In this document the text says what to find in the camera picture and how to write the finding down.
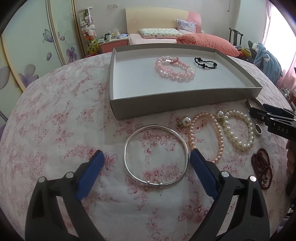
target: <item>pearl bracelet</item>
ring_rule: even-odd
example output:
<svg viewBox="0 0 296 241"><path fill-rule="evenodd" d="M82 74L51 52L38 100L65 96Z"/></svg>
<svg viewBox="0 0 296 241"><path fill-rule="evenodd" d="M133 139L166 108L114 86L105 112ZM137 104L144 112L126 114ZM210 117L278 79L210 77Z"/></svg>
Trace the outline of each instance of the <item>pearl bracelet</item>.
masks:
<svg viewBox="0 0 296 241"><path fill-rule="evenodd" d="M216 131L218 133L218 138L219 138L219 150L218 150L218 154L217 157L214 159L214 161L212 161L213 163L217 164L219 162L219 160L221 159L222 153L223 153L223 149L224 149L224 144L223 144L223 134L221 131L221 126L219 125L219 123L217 122L215 116L213 116L212 114L208 114L208 113L200 113L195 115L195 117L193 118L193 120L191 120L188 116L183 116L182 120L180 122L177 123L176 127L180 128L180 127L189 127L189 146L191 150L196 149L195 146L195 142L194 142L194 134L193 134L193 130L194 130L194 123L198 120L198 118L201 117L207 117L209 116L214 124L214 127L216 128Z"/></svg>
<svg viewBox="0 0 296 241"><path fill-rule="evenodd" d="M164 66L164 63L170 63L173 66L179 66L185 69L185 72L177 72L171 68ZM162 56L156 59L155 68L160 73L162 77L170 77L173 81L178 82L189 82L194 78L195 69L193 69L189 64L182 62L177 57Z"/></svg>
<svg viewBox="0 0 296 241"><path fill-rule="evenodd" d="M246 144L243 144L242 141L240 141L238 137L236 137L234 133L231 131L229 127L229 122L228 122L228 118L230 116L240 118L248 126L249 138ZM225 113L225 115L222 111L219 111L217 114L217 118L220 121L222 127L224 128L224 131L226 133L228 140L232 142L232 145L235 148L241 149L242 151L246 151L253 146L254 144L253 143L254 142L253 124L251 123L251 119L248 118L247 115L244 115L242 112L239 112L239 111L229 110L228 112Z"/></svg>

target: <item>curtain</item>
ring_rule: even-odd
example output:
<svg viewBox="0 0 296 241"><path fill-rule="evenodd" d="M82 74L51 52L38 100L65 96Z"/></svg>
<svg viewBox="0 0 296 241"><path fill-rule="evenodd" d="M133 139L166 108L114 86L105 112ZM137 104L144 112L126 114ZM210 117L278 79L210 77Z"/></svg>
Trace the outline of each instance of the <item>curtain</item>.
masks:
<svg viewBox="0 0 296 241"><path fill-rule="evenodd" d="M296 36L280 11L266 0L266 25L262 38L265 48L279 61L283 77L277 83L278 88L296 88Z"/></svg>

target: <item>hand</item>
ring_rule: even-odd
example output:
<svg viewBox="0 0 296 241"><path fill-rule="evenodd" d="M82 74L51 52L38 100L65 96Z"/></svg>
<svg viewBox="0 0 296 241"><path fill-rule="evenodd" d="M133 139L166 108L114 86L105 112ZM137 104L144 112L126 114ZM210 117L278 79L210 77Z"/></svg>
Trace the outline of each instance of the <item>hand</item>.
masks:
<svg viewBox="0 0 296 241"><path fill-rule="evenodd" d="M289 176L294 172L294 165L296 162L296 143L288 140L286 149L288 149L287 152L287 175Z"/></svg>

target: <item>headboard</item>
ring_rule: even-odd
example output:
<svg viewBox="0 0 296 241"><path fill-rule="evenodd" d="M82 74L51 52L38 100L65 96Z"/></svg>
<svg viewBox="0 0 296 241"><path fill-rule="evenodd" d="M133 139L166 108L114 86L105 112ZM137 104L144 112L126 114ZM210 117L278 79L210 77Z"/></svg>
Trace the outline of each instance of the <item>headboard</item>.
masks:
<svg viewBox="0 0 296 241"><path fill-rule="evenodd" d="M175 28L177 19L197 23L196 33L201 32L199 13L168 7L129 7L126 8L128 34L138 34L142 28Z"/></svg>

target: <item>bracelet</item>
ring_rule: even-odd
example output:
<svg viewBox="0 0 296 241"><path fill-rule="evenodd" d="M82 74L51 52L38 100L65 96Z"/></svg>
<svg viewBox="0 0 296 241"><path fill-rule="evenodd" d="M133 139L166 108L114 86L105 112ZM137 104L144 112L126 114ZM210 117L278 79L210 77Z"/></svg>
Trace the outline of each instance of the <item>bracelet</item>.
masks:
<svg viewBox="0 0 296 241"><path fill-rule="evenodd" d="M234 133L231 131L228 122L228 118L230 116L235 116L243 120L243 122L248 126L248 140L246 144L243 144L242 141L238 139L238 137L234 136ZM253 132L253 124L251 123L251 119L248 118L247 115L244 115L242 112L229 110L228 112L224 113L219 111L217 114L217 119L220 121L224 131L226 132L226 136L230 142L232 142L233 147L241 149L242 151L246 151L253 146L254 142L254 132Z"/></svg>
<svg viewBox="0 0 296 241"><path fill-rule="evenodd" d="M251 165L254 169L255 175L258 179L261 189L267 190L270 187L273 178L267 151L263 148L260 148L256 154L252 155Z"/></svg>
<svg viewBox="0 0 296 241"><path fill-rule="evenodd" d="M223 144L223 134L221 131L221 126L218 124L215 116L213 116L212 114L208 114L208 113L200 113L194 116L193 120L191 120L188 116L183 116L181 121L177 122L176 127L180 128L180 127L189 127L189 146L191 148L191 150L196 149L195 146L195 142L194 142L194 134L193 134L193 130L194 130L194 123L198 120L198 118L201 117L207 117L209 116L214 124L214 127L217 131L218 134L218 138L219 138L219 150L218 150L218 154L217 157L212 161L214 164L217 164L219 162L219 160L221 159L222 153L223 153L223 149L224 149L224 144Z"/></svg>
<svg viewBox="0 0 296 241"><path fill-rule="evenodd" d="M165 130L165 131L173 134L174 136L176 136L179 139L179 141L184 146L184 150L185 150L185 169L184 169L184 171L183 171L183 173L181 174L180 177L178 177L177 179L175 179L175 180L173 180L171 182L168 182L168 183L151 183L149 180L148 181L144 181L144 180L136 177L134 174L132 174L131 171L130 171L130 169L128 168L127 163L126 163L126 147L127 147L128 143L130 142L131 138L134 135L136 135L137 133L139 133L139 132L141 132L143 130L146 130L146 129L151 129L151 128L162 129L162 130ZM169 129L169 128L165 127L165 126L160 126L160 125L143 126L143 127L139 128L139 129L137 129L136 131L134 131L128 137L128 139L126 140L126 143L124 145L124 151L123 151L124 165L125 165L127 171L129 172L129 174L132 176L132 178L135 179L135 180L137 180L137 181L139 181L139 182L141 182L141 183L145 183L146 186L159 186L160 188L165 187L165 186L172 185L172 184L178 182L179 180L181 180L181 178L185 175L185 172L186 172L186 169L187 169L187 166L188 166L188 158L189 158L189 156L188 156L188 148L187 148L187 145L186 145L185 141L182 139L182 137L177 132L175 132L174 130Z"/></svg>
<svg viewBox="0 0 296 241"><path fill-rule="evenodd" d="M201 58L194 58L194 61L198 64L198 66L201 66L203 68L215 69L217 67L217 63L215 63L214 61L209 61L209 60L205 61L205 60L202 60ZM209 67L205 63L213 63L213 67Z"/></svg>
<svg viewBox="0 0 296 241"><path fill-rule="evenodd" d="M262 103L259 101L259 100L257 100L256 98L254 98L254 97L251 97L250 98L250 100L249 99L247 99L246 100L246 106L247 106L247 108L248 108L248 110L250 111L250 109L251 109L251 104L250 104L250 101L253 101L254 103L256 103L258 106L259 106L259 108L261 109L261 110L264 110L265 111L265 108L264 108L264 106L262 105ZM254 132L255 132L255 134L257 135L257 136L259 136L259 135L261 135L262 134L262 129L261 129L261 127L260 127L260 125L258 125L257 123L255 124L255 126L254 126Z"/></svg>
<svg viewBox="0 0 296 241"><path fill-rule="evenodd" d="M164 63L170 63L173 66L182 67L185 72L180 71L179 73L171 68L164 66ZM173 81L178 82L189 82L194 78L195 69L193 69L189 64L182 62L177 57L162 56L156 59L155 68L160 73L162 77L170 77Z"/></svg>

